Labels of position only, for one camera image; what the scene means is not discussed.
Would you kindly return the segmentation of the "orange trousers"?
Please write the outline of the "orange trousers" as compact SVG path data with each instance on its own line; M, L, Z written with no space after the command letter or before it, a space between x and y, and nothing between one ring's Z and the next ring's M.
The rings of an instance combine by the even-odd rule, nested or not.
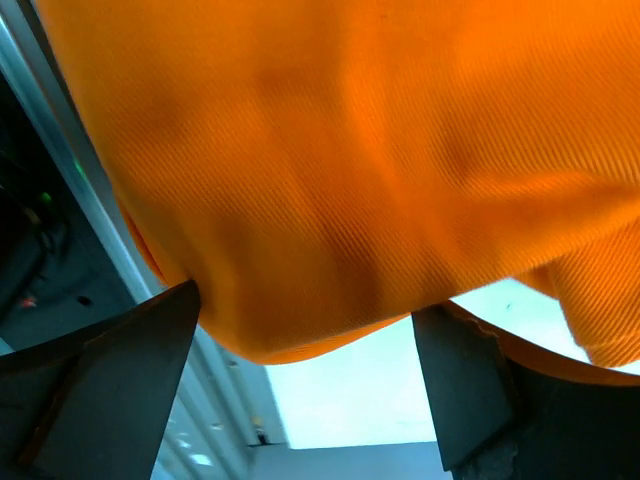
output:
M40 1L139 251L307 360L516 278L639 358L635 1Z

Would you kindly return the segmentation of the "aluminium rail frame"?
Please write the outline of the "aluminium rail frame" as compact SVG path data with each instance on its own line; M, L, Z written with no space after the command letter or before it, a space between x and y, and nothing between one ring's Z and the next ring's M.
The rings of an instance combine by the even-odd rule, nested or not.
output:
M165 290L134 249L29 1L1 5L1 185L21 233L1 273L1 358ZM287 454L265 370L197 324L148 479L263 479Z

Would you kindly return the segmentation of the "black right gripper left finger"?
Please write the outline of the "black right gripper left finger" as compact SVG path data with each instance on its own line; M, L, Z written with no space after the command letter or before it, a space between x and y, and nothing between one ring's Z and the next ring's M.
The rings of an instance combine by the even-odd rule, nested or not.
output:
M200 308L187 281L2 356L2 478L150 478Z

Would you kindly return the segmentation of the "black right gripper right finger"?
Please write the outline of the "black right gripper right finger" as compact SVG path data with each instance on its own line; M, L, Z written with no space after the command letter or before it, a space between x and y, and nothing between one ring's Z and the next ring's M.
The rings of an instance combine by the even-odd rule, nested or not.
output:
M412 321L454 478L638 478L638 376L554 353L453 302Z

